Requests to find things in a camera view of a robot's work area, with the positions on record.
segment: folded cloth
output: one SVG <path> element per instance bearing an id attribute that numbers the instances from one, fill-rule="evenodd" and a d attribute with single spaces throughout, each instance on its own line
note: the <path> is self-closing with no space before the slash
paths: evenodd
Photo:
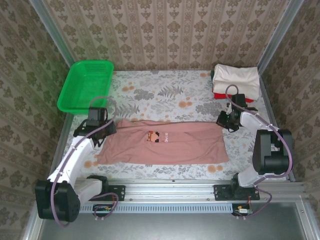
<path id="1" fill-rule="evenodd" d="M 222 128 L 213 122 L 126 119 L 108 136 L 99 164 L 217 164 L 228 161 Z"/>
<path id="2" fill-rule="evenodd" d="M 257 67 L 232 67 L 217 64 L 214 67 L 213 93 L 225 94 L 230 84 L 235 84 L 240 94 L 245 94 L 247 99 L 258 100 L 260 95 L 260 81 Z M 237 93 L 235 87 L 230 87 L 228 94 Z"/>
<path id="3" fill-rule="evenodd" d="M 227 97 L 226 97 L 226 94 L 225 93 L 214 93 L 214 95 L 213 95 L 213 98 L 214 99 L 226 99 Z M 247 102 L 247 103 L 252 103 L 253 102 L 253 100 L 252 99 L 249 99 L 249 98 L 245 98 L 245 101 Z"/>

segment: gray floor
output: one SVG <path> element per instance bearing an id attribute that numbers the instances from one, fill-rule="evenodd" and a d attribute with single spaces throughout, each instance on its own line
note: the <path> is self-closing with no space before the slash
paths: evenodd
<path id="1" fill-rule="evenodd" d="M 53 220 L 40 240 L 304 240 L 295 204 L 270 204 L 247 220 L 231 214 L 114 214 L 95 220 L 80 214 L 67 228 Z"/>

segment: floral tablecloth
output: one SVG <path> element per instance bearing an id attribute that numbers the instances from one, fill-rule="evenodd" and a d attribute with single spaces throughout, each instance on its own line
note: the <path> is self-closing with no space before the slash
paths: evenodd
<path id="1" fill-rule="evenodd" d="M 131 121 L 154 120 L 165 122 L 216 122 L 221 110 L 227 109 L 226 99 L 214 99 L 210 71 L 117 71 L 113 73 L 109 91 L 118 107 L 116 119 Z M 268 120 L 262 97 L 250 103 Z M 109 117 L 114 107 L 108 106 Z M 70 147 L 73 132 L 87 118 L 74 116 L 65 153 Z M 246 169 L 252 161 L 255 134 L 241 127 L 235 133 L 223 130 L 229 161 L 220 164 L 153 165 L 119 162 L 98 164 L 96 147 L 87 157 L 79 177 L 91 174 L 115 179 L 196 179 L 229 180 L 235 173 Z"/>

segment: red cloth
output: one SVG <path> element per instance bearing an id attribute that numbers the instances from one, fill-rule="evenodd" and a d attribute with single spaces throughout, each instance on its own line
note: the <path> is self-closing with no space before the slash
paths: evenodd
<path id="1" fill-rule="evenodd" d="M 212 92 L 214 94 L 214 97 L 213 97 L 214 99 L 226 99 L 227 98 L 225 93 L 215 93 L 213 88 L 212 88 Z M 253 102 L 253 100 L 249 99 L 249 98 L 246 98 L 245 101 L 247 103 Z"/>

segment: cable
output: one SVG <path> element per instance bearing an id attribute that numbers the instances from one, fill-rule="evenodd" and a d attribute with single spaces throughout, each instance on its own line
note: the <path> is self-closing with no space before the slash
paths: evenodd
<path id="1" fill-rule="evenodd" d="M 271 178 L 274 178 L 274 179 L 279 179 L 279 178 L 283 178 L 283 177 L 286 177 L 289 175 L 289 173 L 291 172 L 291 169 L 292 169 L 292 165 L 293 165 L 293 161 L 292 161 L 292 153 L 290 151 L 290 148 L 288 146 L 288 144 L 286 143 L 285 139 L 280 135 L 280 133 L 278 133 L 278 131 L 269 123 L 267 122 L 266 120 L 264 120 L 261 116 L 259 116 L 258 114 L 254 113 L 253 111 L 250 111 L 248 109 L 245 109 L 241 106 L 239 106 L 238 104 L 234 103 L 231 98 L 228 96 L 228 90 L 230 87 L 235 87 L 236 88 L 236 94 L 239 93 L 239 88 L 235 85 L 235 84 L 231 84 L 229 85 L 226 89 L 225 89 L 225 96 L 226 98 L 228 99 L 228 101 L 233 105 L 235 106 L 236 108 L 244 111 L 244 112 L 247 112 L 253 116 L 255 116 L 256 118 L 258 118 L 261 122 L 263 122 L 269 129 L 271 129 L 272 131 L 274 131 L 274 133 L 276 134 L 276 136 L 279 138 L 279 140 L 282 142 L 285 150 L 287 151 L 288 153 L 288 158 L 289 158 L 289 166 L 288 166 L 288 169 L 287 171 L 284 173 L 284 174 L 281 174 L 281 175 L 267 175 L 261 179 L 259 179 L 258 181 L 254 182 L 253 185 L 254 185 L 254 188 L 256 190 L 258 190 L 259 192 L 262 192 L 262 193 L 265 193 L 265 194 L 268 194 L 270 197 L 268 199 L 268 201 L 266 201 L 266 203 L 260 208 L 258 209 L 256 212 L 250 214 L 250 215 L 247 215 L 246 217 L 242 216 L 242 214 L 238 213 L 238 212 L 235 212 L 236 214 L 238 214 L 241 218 L 249 218 L 249 217 L 252 217 L 256 214 L 258 214 L 259 212 L 261 212 L 272 200 L 272 194 L 268 191 L 265 191 L 265 190 L 262 190 L 260 188 L 257 187 L 257 184 L 261 183 L 263 180 L 265 179 L 271 179 Z"/>
<path id="2" fill-rule="evenodd" d="M 247 206 L 248 204 L 249 204 L 249 199 L 250 199 L 250 197 L 249 197 L 249 195 L 248 195 L 248 200 L 246 201 L 246 203 L 245 204 L 243 204 L 243 205 L 240 205 L 240 206 L 238 206 L 238 207 L 236 207 L 236 208 L 234 208 L 233 210 L 235 210 L 235 209 L 238 209 L 238 208 L 243 208 L 244 206 Z"/>
<path id="3" fill-rule="evenodd" d="M 70 157 L 72 156 L 72 154 L 74 153 L 74 151 L 77 149 L 77 147 L 85 140 L 87 139 L 88 137 L 90 137 L 91 135 L 95 134 L 96 132 L 100 131 L 101 129 L 104 129 L 105 127 L 107 127 L 108 125 L 110 125 L 115 117 L 117 116 L 117 103 L 116 101 L 112 100 L 110 97 L 108 96 L 97 96 L 95 97 L 91 103 L 90 103 L 90 107 L 92 105 L 92 103 L 97 100 L 97 99 L 107 99 L 109 100 L 113 105 L 114 105 L 114 115 L 113 117 L 103 126 L 89 132 L 87 135 L 85 135 L 83 138 L 81 138 L 75 145 L 74 147 L 71 149 L 71 151 L 69 152 L 69 154 L 66 156 L 65 158 L 65 161 L 63 163 L 63 165 L 61 166 L 60 168 L 60 171 L 59 173 L 56 175 L 55 179 L 54 179 L 54 182 L 52 184 L 52 187 L 51 187 L 51 192 L 50 192 L 50 205 L 51 205 L 51 209 L 52 209 L 52 214 L 53 214 L 53 218 L 55 220 L 55 222 L 62 228 L 66 228 L 68 225 L 69 225 L 69 222 L 67 224 L 63 224 L 59 218 L 58 218 L 58 215 L 57 215 L 57 212 L 56 212 L 56 208 L 55 208 L 55 198 L 54 198 L 54 195 L 55 195 L 55 188 L 56 188 L 56 185 L 58 183 L 58 180 L 60 178 L 60 176 L 62 176 L 62 173 L 70 159 Z"/>
<path id="4" fill-rule="evenodd" d="M 115 203 L 116 203 L 115 196 L 112 195 L 112 207 L 115 205 Z"/>
<path id="5" fill-rule="evenodd" d="M 109 217 L 109 216 L 113 213 L 113 211 L 116 209 L 116 207 L 117 207 L 117 205 L 118 205 L 118 203 L 119 203 L 119 196 L 118 196 L 118 194 L 116 194 L 116 193 L 114 193 L 114 192 L 108 192 L 108 193 L 104 193 L 104 194 L 101 194 L 101 195 L 97 195 L 97 196 L 94 196 L 93 198 L 91 198 L 91 199 L 98 199 L 98 198 L 102 198 L 102 197 L 110 196 L 110 195 L 115 196 L 115 198 L 116 198 L 115 204 L 114 204 L 113 208 L 110 210 L 110 212 L 109 212 L 106 216 L 104 216 L 103 218 Z M 105 206 L 98 206 L 98 207 L 96 207 L 96 208 L 94 209 L 93 215 L 95 216 L 95 219 L 98 219 L 97 210 L 98 210 L 98 209 L 101 209 L 101 208 L 104 208 L 104 207 L 105 207 Z"/>
<path id="6" fill-rule="evenodd" d="M 241 218 L 243 218 L 243 219 L 244 219 L 244 218 L 252 217 L 252 216 L 254 216 L 254 215 L 257 215 L 257 214 L 260 213 L 260 212 L 271 202 L 271 200 L 272 200 L 272 194 L 271 194 L 270 192 L 265 191 L 265 190 L 262 190 L 261 188 L 259 188 L 259 187 L 257 187 L 257 186 L 255 186 L 254 188 L 255 188 L 256 190 L 258 190 L 259 192 L 268 194 L 270 197 L 269 197 L 268 201 L 266 201 L 266 203 L 265 203 L 262 207 L 260 207 L 257 211 L 255 211 L 254 213 L 252 213 L 252 214 L 250 214 L 250 215 L 243 216 L 241 213 L 238 213 L 238 212 L 236 212 L 236 211 L 233 211 L 234 213 L 238 214 L 239 217 L 241 217 Z"/>
<path id="7" fill-rule="evenodd" d="M 251 205 L 251 197 L 248 195 L 249 198 L 249 209 L 252 209 L 252 205 Z"/>

